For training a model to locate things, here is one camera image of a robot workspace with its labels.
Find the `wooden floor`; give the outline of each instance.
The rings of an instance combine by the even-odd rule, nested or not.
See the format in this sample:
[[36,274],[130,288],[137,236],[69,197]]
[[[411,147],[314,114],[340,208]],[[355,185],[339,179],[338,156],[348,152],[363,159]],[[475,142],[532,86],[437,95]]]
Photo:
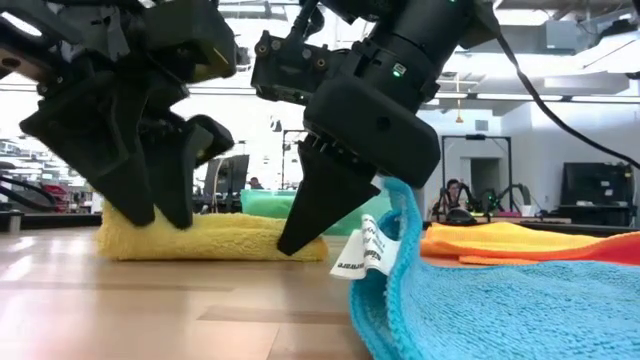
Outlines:
[[0,359],[370,358],[329,263],[114,263],[93,231],[0,235]]

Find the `orange towel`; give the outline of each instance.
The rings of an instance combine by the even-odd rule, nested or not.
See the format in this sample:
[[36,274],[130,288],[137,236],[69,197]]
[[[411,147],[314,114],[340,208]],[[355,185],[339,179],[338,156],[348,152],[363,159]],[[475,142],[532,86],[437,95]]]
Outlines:
[[455,257],[465,264],[594,260],[640,265],[640,232],[597,238],[531,230],[511,223],[469,227],[433,224],[420,245],[422,256]]

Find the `blue towel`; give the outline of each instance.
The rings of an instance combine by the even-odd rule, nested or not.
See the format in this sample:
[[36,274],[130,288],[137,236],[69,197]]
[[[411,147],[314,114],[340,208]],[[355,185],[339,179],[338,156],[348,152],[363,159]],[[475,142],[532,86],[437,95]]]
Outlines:
[[408,186],[386,180],[380,229],[402,244],[389,277],[351,287],[353,324],[375,359],[640,359],[640,267],[547,262],[438,268],[419,256]]

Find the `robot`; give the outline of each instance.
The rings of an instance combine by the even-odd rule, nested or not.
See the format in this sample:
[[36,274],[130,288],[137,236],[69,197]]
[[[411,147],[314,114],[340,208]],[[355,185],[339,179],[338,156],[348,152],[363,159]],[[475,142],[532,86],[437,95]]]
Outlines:
[[[305,44],[324,18],[301,2],[285,38],[264,32],[257,96],[305,106],[304,179],[278,248],[291,255],[379,193],[376,174],[422,187],[440,160],[436,132],[416,117],[438,91],[457,46],[499,36],[481,0],[322,0],[351,24],[376,25],[351,49]],[[0,76],[38,82],[39,110],[20,124],[66,161],[133,224],[154,206],[192,225],[193,170],[229,150],[231,134],[206,116],[169,108],[187,84],[236,71],[234,34],[209,0],[0,0]],[[36,31],[20,29],[15,18]]]

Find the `towel tag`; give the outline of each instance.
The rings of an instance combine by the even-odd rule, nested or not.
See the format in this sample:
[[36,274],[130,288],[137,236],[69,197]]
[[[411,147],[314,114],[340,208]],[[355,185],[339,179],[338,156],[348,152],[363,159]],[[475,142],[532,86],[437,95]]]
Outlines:
[[330,274],[347,280],[364,279],[367,270],[389,275],[398,255],[399,241],[389,239],[378,229],[375,219],[362,216],[362,228],[354,230]]

